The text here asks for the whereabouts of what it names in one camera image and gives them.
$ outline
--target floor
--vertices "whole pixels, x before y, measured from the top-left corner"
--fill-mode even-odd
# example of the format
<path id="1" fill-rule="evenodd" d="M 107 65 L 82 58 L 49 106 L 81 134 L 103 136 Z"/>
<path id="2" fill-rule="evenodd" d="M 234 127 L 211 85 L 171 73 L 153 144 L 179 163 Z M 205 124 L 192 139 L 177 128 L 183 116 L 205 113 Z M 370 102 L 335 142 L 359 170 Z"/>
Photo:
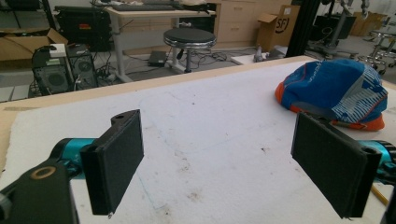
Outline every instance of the floor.
<path id="1" fill-rule="evenodd" d="M 365 40 L 361 36 L 350 36 L 348 39 L 340 40 L 337 49 L 351 49 L 359 53 L 359 55 L 369 55 L 374 49 L 375 42 Z M 238 64 L 232 61 L 232 57 L 251 55 L 255 53 L 254 48 L 245 49 L 223 49 L 223 50 L 200 50 L 193 53 L 192 56 L 192 72 L 205 71 L 228 66 L 237 66 Z M 323 60 L 323 54 L 307 50 L 305 55 Z M 112 69 L 116 67 L 116 60 L 113 54 L 108 52 L 100 52 L 95 55 L 95 68 L 98 69 L 106 62 L 109 62 L 108 71 L 111 74 Z M 133 81 L 140 81 L 156 77 L 167 77 L 178 75 L 176 71 L 165 67 L 149 67 L 149 55 L 139 55 L 134 57 L 125 56 L 125 67 L 127 76 Z M 276 55 L 270 54 L 269 60 L 279 58 L 279 52 Z M 334 59 L 349 58 L 348 53 L 339 52 L 333 57 Z M 180 60 L 180 63 L 185 64 L 185 56 Z M 385 75 L 382 78 L 386 81 L 396 84 L 396 68 L 387 68 Z M 16 71 L 12 73 L 0 73 L 0 88 L 17 85 L 30 85 L 33 82 L 33 73 L 27 70 Z M 121 82 L 110 75 L 109 77 L 100 77 L 99 86 L 117 85 Z"/>

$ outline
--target desk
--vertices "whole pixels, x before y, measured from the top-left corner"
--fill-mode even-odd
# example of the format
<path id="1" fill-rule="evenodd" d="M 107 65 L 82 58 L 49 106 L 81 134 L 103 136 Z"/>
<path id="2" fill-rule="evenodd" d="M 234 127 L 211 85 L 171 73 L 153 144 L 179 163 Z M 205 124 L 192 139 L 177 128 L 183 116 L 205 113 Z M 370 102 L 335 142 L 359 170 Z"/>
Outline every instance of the desk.
<path id="1" fill-rule="evenodd" d="M 141 109 L 144 124 L 146 157 L 110 221 L 106 217 L 93 217 L 90 214 L 88 194 L 84 191 L 85 183 L 72 181 L 81 223 L 349 223 L 349 220 L 339 219 L 301 168 L 290 158 L 295 115 L 275 102 L 273 91 L 276 86 L 266 86 L 266 76 L 271 75 L 276 78 L 271 82 L 278 82 L 306 61 L 312 59 L 288 58 L 0 104 L 0 118 L 5 121 L 0 127 L 0 148 L 3 152 L 1 158 L 5 157 L 10 128 L 19 111 L 42 107 L 21 113 L 18 116 L 19 122 L 13 127 L 15 134 L 21 130 L 19 125 L 15 125 L 23 124 L 20 118 L 26 114 L 35 114 L 34 119 L 25 118 L 35 128 L 35 137 L 29 141 L 34 140 L 37 143 L 33 147 L 45 148 L 37 151 L 38 155 L 51 149 L 53 136 L 56 134 L 66 130 L 69 132 L 70 127 L 72 133 L 80 133 L 80 129 L 76 129 L 73 122 L 67 124 L 71 119 L 63 119 L 64 115 L 84 118 L 92 115 L 94 120 L 86 120 L 79 125 L 93 125 L 97 132 L 95 134 L 99 134 L 104 128 L 99 123 L 104 122 L 108 126 L 109 118 L 106 115 L 101 119 L 102 122 L 98 122 L 98 115 L 107 114 L 109 111 L 113 113 L 116 107 L 138 107 Z M 205 85 L 196 85 L 196 82 L 204 82 L 199 84 Z M 206 91 L 215 91 L 223 86 L 227 86 L 225 94 L 205 95 Z M 249 87 L 252 91 L 241 91 Z M 227 103 L 218 105 L 218 102 L 224 101 Z M 261 101 L 266 101 L 271 106 L 260 104 Z M 153 103 L 156 109 L 148 109 Z M 238 110 L 245 111 L 246 116 L 236 116 L 228 103 L 237 105 Z M 185 110 L 186 106 L 197 106 L 197 109 L 203 106 L 205 110 Z M 276 118 L 265 119 L 268 118 L 268 112 L 274 113 L 274 110 Z M 224 115 L 227 119 L 216 119 L 219 115 Z M 162 117 L 167 118 L 165 123 L 161 121 Z M 202 119 L 206 125 L 190 126 L 189 119 L 200 120 L 197 118 L 207 118 Z M 214 122 L 218 125 L 209 130 Z M 175 129 L 173 125 L 176 123 L 182 125 L 180 129 Z M 57 129 L 48 129 L 48 125 Z M 29 130 L 23 129 L 25 134 L 30 133 Z M 195 135 L 183 134 L 182 131 L 186 130 L 220 133 L 204 133 L 203 141 L 190 142 Z M 183 137 L 179 142 L 175 141 L 180 134 Z M 367 139 L 383 133 L 352 134 Z M 252 137 L 259 141 L 250 141 Z M 14 141 L 14 144 L 20 143 L 24 144 L 22 141 Z M 198 148 L 201 150 L 197 150 L 195 144 L 199 144 Z M 23 161 L 8 161 L 11 165 L 3 177 L 12 173 L 15 168 L 18 169 L 15 164 L 25 165 L 26 158 L 22 157 L 31 153 L 29 150 L 33 148 L 28 146 L 19 150 Z M 8 179 L 3 177 L 0 183 L 2 185 L 9 181 L 10 176 L 8 175 Z M 378 223 L 384 211 L 385 207 L 371 196 L 364 219 L 356 218 L 354 223 Z"/>
<path id="2" fill-rule="evenodd" d="M 114 47 L 117 57 L 118 73 L 116 76 L 123 82 L 131 82 L 132 80 L 125 75 L 125 66 L 123 64 L 122 51 L 125 49 L 145 48 L 151 46 L 161 46 L 163 43 L 163 31 L 147 31 L 143 34 L 137 33 L 123 33 L 121 31 L 120 19 L 144 20 L 144 19 L 174 19 L 174 27 L 178 27 L 179 18 L 188 17 L 208 17 L 205 12 L 196 12 L 188 10 L 175 11 L 117 11 L 111 7 L 106 7 L 105 10 L 110 14 L 111 28 L 113 32 Z M 135 35 L 137 42 L 130 41 L 130 36 Z M 172 66 L 179 68 L 177 61 L 177 49 L 173 48 Z"/>

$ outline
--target chair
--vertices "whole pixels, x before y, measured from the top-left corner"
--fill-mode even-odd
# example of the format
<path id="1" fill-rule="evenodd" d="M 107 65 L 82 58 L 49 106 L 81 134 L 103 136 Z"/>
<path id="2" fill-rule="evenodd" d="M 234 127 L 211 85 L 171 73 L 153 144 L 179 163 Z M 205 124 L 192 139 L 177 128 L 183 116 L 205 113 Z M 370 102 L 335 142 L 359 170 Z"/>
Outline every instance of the chair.
<path id="1" fill-rule="evenodd" d="M 216 37 L 208 31 L 198 30 L 195 28 L 175 28 L 168 30 L 163 34 L 165 44 L 181 49 L 177 55 L 179 60 L 184 50 L 187 51 L 185 73 L 191 72 L 191 50 L 192 49 L 210 49 L 216 44 Z"/>
<path id="2" fill-rule="evenodd" d="M 379 38 L 378 44 L 375 45 L 373 52 L 369 56 L 359 56 L 358 59 L 359 61 L 370 64 L 374 69 L 378 69 L 379 65 L 383 66 L 383 69 L 378 70 L 378 73 L 380 75 L 384 75 L 387 71 L 387 66 L 393 67 L 394 64 L 396 64 L 396 54 L 391 52 L 393 46 L 395 45 L 396 34 L 386 31 L 373 30 L 370 32 L 370 35 Z M 382 51 L 382 43 L 385 39 L 389 39 L 390 44 L 386 51 Z M 391 58 L 393 63 L 386 63 L 383 58 Z"/>

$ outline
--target white desk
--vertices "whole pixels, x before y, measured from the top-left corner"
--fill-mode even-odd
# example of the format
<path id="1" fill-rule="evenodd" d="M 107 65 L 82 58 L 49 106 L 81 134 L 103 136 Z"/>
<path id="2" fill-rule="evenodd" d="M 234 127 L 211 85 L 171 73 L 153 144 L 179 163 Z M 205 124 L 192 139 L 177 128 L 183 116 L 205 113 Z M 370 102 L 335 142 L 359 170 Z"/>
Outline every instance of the white desk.
<path id="1" fill-rule="evenodd" d="M 0 127 L 3 146 L 19 114 L 0 186 L 46 159 L 61 138 L 96 137 L 109 127 L 111 116 L 138 108 L 145 158 L 110 220 L 91 214 L 84 181 L 72 181 L 82 224 L 350 223 L 336 215 L 291 158 L 295 114 L 274 97 L 276 84 L 306 60 L 312 59 L 240 65 L 0 105 L 6 121 Z M 18 113 L 32 106 L 43 108 Z M 394 111 L 392 101 L 384 113 L 385 130 L 348 134 L 396 142 Z M 364 218 L 353 223 L 376 224 L 384 211 L 371 195 Z"/>
<path id="2" fill-rule="evenodd" d="M 188 10 L 175 11 L 117 11 L 111 7 L 106 7 L 106 11 L 110 14 L 111 28 L 113 33 L 114 47 L 117 57 L 118 73 L 117 77 L 123 82 L 131 82 L 132 80 L 125 75 L 125 66 L 123 64 L 122 51 L 125 49 L 138 49 L 152 46 L 161 46 L 163 43 L 163 31 L 153 30 L 144 33 L 126 33 L 121 31 L 120 19 L 146 20 L 146 19 L 174 19 L 173 26 L 178 27 L 179 18 L 188 17 L 208 17 L 214 15 L 215 12 L 209 11 L 210 15 L 205 12 L 196 12 Z M 173 48 L 172 64 L 173 67 L 179 68 L 177 60 L 177 49 Z"/>

